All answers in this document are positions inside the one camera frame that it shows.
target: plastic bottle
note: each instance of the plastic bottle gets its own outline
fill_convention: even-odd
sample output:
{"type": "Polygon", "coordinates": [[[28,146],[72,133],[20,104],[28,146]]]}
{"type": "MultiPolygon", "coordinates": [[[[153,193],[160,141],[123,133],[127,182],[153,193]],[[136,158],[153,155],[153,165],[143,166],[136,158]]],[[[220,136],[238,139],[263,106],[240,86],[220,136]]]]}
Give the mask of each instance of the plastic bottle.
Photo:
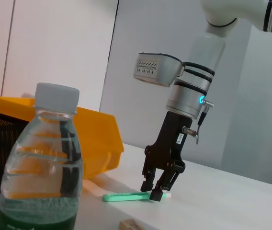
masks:
{"type": "Polygon", "coordinates": [[[74,88],[39,83],[35,118],[13,146],[0,195],[0,230],[72,230],[83,162],[72,123],[74,88]]]}

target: yellow bin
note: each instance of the yellow bin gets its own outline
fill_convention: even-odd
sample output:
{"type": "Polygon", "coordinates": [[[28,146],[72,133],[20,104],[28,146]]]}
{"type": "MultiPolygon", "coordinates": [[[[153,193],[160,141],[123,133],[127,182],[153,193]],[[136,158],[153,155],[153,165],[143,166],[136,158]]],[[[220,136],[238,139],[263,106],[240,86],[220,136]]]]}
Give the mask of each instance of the yellow bin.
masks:
{"type": "MultiPolygon", "coordinates": [[[[33,98],[0,97],[0,113],[31,121],[34,104],[33,98]]],[[[84,159],[84,179],[117,168],[124,148],[115,117],[78,107],[73,121],[84,159]]]]}

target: white table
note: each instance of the white table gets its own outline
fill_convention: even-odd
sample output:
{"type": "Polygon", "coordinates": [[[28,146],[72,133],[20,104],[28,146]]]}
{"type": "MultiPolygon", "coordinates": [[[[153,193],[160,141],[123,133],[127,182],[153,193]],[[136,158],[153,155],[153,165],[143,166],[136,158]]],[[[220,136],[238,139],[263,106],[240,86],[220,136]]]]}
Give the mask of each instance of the white table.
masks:
{"type": "Polygon", "coordinates": [[[148,230],[272,230],[272,185],[188,161],[172,198],[103,202],[106,193],[139,191],[144,158],[125,145],[118,169],[84,181],[75,230],[117,230],[128,218],[148,230]]]}

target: bottle label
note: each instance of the bottle label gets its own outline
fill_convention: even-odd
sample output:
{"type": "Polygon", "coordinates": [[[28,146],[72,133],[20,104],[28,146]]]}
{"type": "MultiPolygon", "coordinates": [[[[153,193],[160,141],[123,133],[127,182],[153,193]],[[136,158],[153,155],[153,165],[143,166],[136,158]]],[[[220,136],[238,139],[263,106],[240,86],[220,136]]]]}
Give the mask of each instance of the bottle label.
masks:
{"type": "Polygon", "coordinates": [[[77,215],[58,223],[27,223],[10,218],[0,210],[0,230],[73,230],[77,215]]]}

